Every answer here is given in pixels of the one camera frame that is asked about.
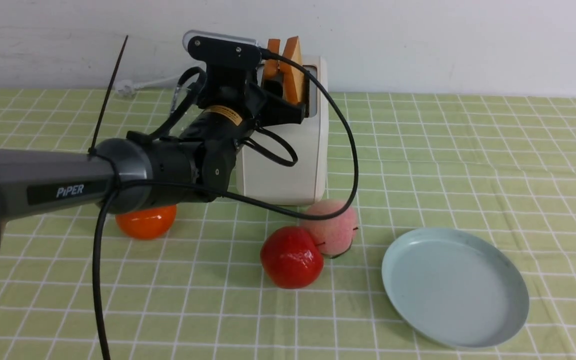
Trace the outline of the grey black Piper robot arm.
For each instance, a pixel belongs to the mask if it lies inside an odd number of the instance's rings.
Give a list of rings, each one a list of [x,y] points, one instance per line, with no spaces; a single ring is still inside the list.
[[[307,101],[258,83],[256,69],[192,67],[177,81],[185,97],[151,133],[130,131],[86,153],[0,148],[0,248],[9,221],[87,204],[128,214],[180,203],[210,203],[227,192],[238,153],[252,135],[300,125]]]

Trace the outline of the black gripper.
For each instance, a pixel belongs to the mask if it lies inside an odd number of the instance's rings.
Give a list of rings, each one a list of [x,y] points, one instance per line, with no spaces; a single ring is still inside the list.
[[[281,125],[301,125],[306,105],[284,100],[281,71],[243,70],[208,65],[195,82],[197,131],[253,131]]]

